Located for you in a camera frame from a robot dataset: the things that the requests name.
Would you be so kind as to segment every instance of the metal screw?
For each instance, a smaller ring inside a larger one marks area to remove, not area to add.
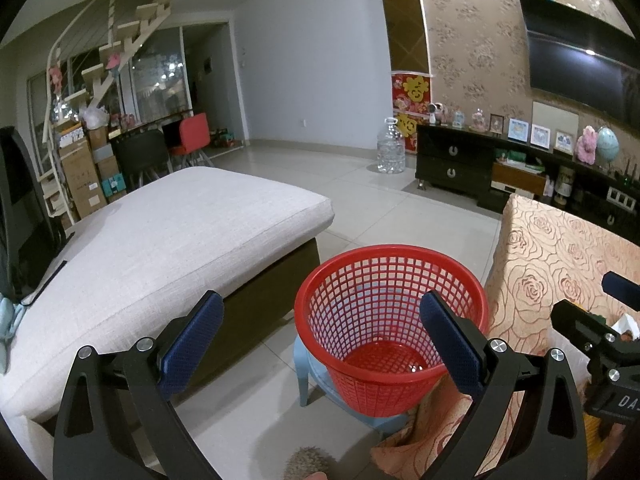
[[[489,346],[491,347],[491,350],[493,350],[494,352],[498,352],[498,354],[506,352],[507,350],[507,343],[505,343],[502,339],[491,339]]]
[[[146,352],[147,350],[151,350],[154,345],[154,340],[150,337],[143,337],[140,341],[136,343],[136,348],[140,352]]]
[[[564,352],[559,348],[552,348],[551,357],[556,361],[564,361]]]
[[[83,346],[78,350],[78,357],[81,359],[87,359],[93,351],[94,350],[90,346]]]

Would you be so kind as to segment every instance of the light blue cloth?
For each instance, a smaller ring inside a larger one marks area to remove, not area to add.
[[[0,374],[6,373],[9,357],[9,346],[15,331],[22,321],[27,307],[21,303],[13,304],[8,298],[0,294]]]

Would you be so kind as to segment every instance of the large plastic water bottle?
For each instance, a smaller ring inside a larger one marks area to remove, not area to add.
[[[398,119],[389,117],[378,135],[378,171],[380,173],[402,173],[406,167],[404,137],[398,127]]]

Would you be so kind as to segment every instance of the photo frame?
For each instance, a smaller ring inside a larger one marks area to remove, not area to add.
[[[573,156],[575,151],[575,137],[576,134],[568,134],[562,130],[557,130],[554,150]]]
[[[519,119],[509,119],[508,137],[520,142],[527,142],[529,140],[529,123]]]
[[[531,145],[549,149],[551,144],[551,129],[539,126],[538,124],[531,125]]]
[[[504,115],[491,114],[489,131],[494,134],[501,134],[504,131]]]

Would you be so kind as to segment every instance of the blue plastic stool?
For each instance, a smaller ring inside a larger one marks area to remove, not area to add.
[[[396,416],[378,418],[363,415],[362,413],[358,413],[347,406],[347,404],[342,400],[342,397],[336,391],[334,382],[331,380],[331,377],[329,377],[329,372],[326,370],[326,367],[309,353],[309,350],[307,350],[305,345],[302,343],[300,336],[296,337],[296,342],[293,345],[293,362],[296,365],[298,387],[300,388],[300,406],[304,407],[307,404],[309,395],[309,375],[311,375],[327,397],[340,406],[345,412],[364,422],[374,430],[379,431],[381,435],[393,434],[404,428],[404,425],[409,418],[405,413],[401,413]]]

